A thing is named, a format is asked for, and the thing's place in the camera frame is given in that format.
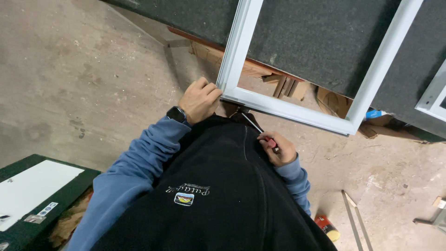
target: blue sleeve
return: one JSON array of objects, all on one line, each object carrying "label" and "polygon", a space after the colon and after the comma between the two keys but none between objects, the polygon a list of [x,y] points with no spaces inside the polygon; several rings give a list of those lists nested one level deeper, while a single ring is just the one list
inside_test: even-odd
[{"label": "blue sleeve", "polygon": [[285,185],[294,200],[304,211],[311,216],[310,202],[306,195],[310,191],[308,174],[299,164],[299,158],[293,162],[276,169],[277,173],[285,180]]},{"label": "blue sleeve", "polygon": [[68,250],[90,250],[142,192],[151,191],[162,164],[180,149],[190,126],[163,117],[142,131],[127,151],[93,180],[93,196],[74,231]]}]

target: concrete floor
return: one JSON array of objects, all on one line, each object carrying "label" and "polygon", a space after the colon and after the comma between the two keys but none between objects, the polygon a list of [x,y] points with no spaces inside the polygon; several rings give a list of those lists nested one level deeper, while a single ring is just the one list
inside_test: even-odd
[{"label": "concrete floor", "polygon": [[[216,79],[188,48],[165,50],[110,9],[97,0],[2,2],[0,167],[38,153],[105,171],[188,84],[201,75]],[[255,80],[241,82],[272,94]],[[311,93],[290,101],[318,109]],[[434,198],[446,195],[445,145],[345,138],[256,117],[296,145],[311,211],[325,211],[338,228],[339,250],[357,250],[341,189],[359,205],[375,250],[445,250],[444,235],[412,223],[429,218]]]}]

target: smartwatch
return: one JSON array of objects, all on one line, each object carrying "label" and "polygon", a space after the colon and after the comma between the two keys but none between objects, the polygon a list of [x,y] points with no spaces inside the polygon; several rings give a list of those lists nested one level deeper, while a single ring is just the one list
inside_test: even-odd
[{"label": "smartwatch", "polygon": [[174,106],[174,107],[170,108],[169,111],[167,111],[166,116],[169,119],[176,120],[180,123],[183,123],[184,121],[186,121],[186,114],[178,106]]}]

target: white window frame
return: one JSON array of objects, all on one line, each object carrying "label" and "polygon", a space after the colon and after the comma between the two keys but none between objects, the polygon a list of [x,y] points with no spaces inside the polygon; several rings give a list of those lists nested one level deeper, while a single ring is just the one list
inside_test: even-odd
[{"label": "white window frame", "polygon": [[415,109],[446,121],[446,109],[441,103],[446,98],[446,60],[440,66]]},{"label": "white window frame", "polygon": [[402,0],[345,119],[237,87],[263,0],[239,0],[216,81],[222,100],[339,134],[355,134],[423,0]]}]

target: hand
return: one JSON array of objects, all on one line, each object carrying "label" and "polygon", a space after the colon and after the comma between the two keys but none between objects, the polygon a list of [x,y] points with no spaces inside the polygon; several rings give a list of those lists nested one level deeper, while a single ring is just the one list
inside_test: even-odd
[{"label": "hand", "polygon": [[[276,142],[279,150],[272,149],[265,140],[266,137],[272,138]],[[265,150],[266,154],[268,155],[269,161],[275,167],[281,167],[289,164],[297,158],[296,149],[294,148],[293,143],[285,139],[278,132],[263,132],[257,137],[257,139],[259,139],[263,150]]]},{"label": "hand", "polygon": [[201,77],[194,81],[178,102],[178,107],[186,114],[186,120],[193,125],[211,116],[219,106],[223,91]]}]

